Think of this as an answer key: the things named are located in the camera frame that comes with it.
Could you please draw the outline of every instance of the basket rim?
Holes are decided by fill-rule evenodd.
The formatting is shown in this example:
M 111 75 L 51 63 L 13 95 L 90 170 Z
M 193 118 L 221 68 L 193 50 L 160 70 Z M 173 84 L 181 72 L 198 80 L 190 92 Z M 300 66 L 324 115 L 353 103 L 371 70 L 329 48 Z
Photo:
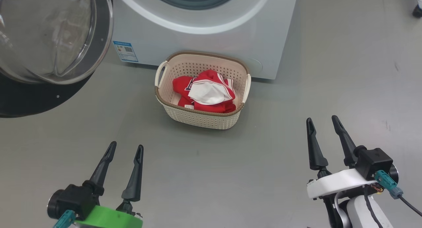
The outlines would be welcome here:
M 178 55 L 200 55 L 200 56 L 217 57 L 217 58 L 222 58 L 222 59 L 229 60 L 229 61 L 234 61 L 234 62 L 240 64 L 245 69 L 247 75 L 250 75 L 249 68 L 243 62 L 241 62 L 240 60 L 238 60 L 236 58 L 224 56 L 224 55 L 214 54 L 214 53 L 207 53 L 207 52 L 200 52 L 200 51 L 179 51 L 179 52 L 176 52 L 176 53 L 172 54 L 171 56 L 169 56 L 166 59 L 166 61 L 170 61 L 172 58 L 174 58 L 174 57 L 176 57 Z M 164 105 L 169 106 L 171 108 L 179 109 L 179 110 L 190 112 L 190 113 L 200 114 L 200 115 L 218 116 L 218 117 L 230 117 L 230 116 L 233 116 L 233 115 L 239 113 L 243 109 L 243 107 L 245 106 L 244 103 L 241 103 L 238 106 L 238 108 L 236 108 L 235 111 L 230 112 L 230 113 L 227 113 L 227 114 L 199 111 L 199 110 L 195 110 L 195 109 L 184 108 L 184 107 L 181 107 L 181 106 L 174 105 L 172 103 L 166 102 L 160 96 L 160 93 L 158 92 L 158 89 L 159 89 L 158 86 L 155 86 L 155 96 L 160 101 L 160 103 L 163 103 Z
M 200 51 L 179 51 L 179 52 L 176 52 L 173 55 L 167 57 L 166 61 L 170 61 L 172 58 L 174 58 L 178 55 L 200 55 L 200 56 L 217 57 L 217 58 L 221 58 L 221 59 L 225 59 L 225 60 L 229 60 L 229 61 L 234 61 L 234 62 L 240 64 L 246 70 L 247 75 L 250 75 L 249 68 L 247 67 L 247 65 L 245 65 L 240 60 L 233 58 L 233 57 L 228 57 L 228 56 L 225 56 L 225 55 L 219 55 L 219 54 L 214 54 L 214 53 L 207 53 L 207 52 L 200 52 Z

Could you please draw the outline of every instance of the teal connector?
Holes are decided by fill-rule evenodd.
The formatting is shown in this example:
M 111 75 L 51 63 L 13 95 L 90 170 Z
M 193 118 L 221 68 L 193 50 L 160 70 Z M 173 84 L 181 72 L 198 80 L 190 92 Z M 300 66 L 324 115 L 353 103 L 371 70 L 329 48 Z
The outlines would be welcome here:
M 375 180 L 387 189 L 394 199 L 398 199 L 399 195 L 403 195 L 402 189 L 397 186 L 397 183 L 383 170 L 378 170 L 375 173 Z
M 66 210 L 65 213 L 57 220 L 56 225 L 53 228 L 69 228 L 76 220 L 76 214 L 74 211 Z

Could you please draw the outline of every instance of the shoe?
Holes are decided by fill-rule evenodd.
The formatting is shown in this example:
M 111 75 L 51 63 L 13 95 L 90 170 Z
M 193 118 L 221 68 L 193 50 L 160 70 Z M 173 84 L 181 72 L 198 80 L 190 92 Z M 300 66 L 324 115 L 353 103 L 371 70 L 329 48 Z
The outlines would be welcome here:
M 421 18 L 422 17 L 422 10 L 421 10 L 421 8 L 419 8 L 419 5 L 416 5 L 415 9 L 413 10 L 412 15 L 415 18 Z

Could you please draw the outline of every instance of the qr code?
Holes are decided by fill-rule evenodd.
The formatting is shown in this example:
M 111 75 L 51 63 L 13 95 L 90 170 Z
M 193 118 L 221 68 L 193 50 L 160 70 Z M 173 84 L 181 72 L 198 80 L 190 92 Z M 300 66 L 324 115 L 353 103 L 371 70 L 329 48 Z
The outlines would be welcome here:
M 127 48 L 127 47 L 125 47 L 125 51 L 127 51 L 127 52 L 133 52 L 132 48 Z

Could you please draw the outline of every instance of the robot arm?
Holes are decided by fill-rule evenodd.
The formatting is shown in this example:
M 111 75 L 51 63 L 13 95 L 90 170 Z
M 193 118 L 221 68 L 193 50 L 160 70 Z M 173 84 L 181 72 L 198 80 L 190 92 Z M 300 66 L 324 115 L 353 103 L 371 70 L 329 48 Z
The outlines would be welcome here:
M 398 173 L 393 160 L 380 148 L 367 150 L 364 146 L 356 147 L 339 118 L 333 115 L 332 120 L 342 143 L 344 165 L 349 169 L 335 174 L 328 171 L 328 162 L 317 142 L 315 126 L 308 118 L 309 167 L 318 171 L 318 179 L 307 184 L 309 198 L 324 201 L 331 228 L 392 227 L 372 199 L 372 194 L 388 189 L 394 198 L 399 198 L 403 193 L 396 187 Z M 339 204 L 341 198 L 349 199 Z
M 83 182 L 82 186 L 70 184 L 50 198 L 47 205 L 48 216 L 58 219 L 54 228 L 68 228 L 73 223 L 80 228 L 142 228 L 142 216 L 133 212 L 131 205 L 131 202 L 140 200 L 142 145 L 136 151 L 132 175 L 122 193 L 122 204 L 116 210 L 100 206 L 99 197 L 104 193 L 104 180 L 116 145 L 115 141 L 110 144 L 91 178 Z

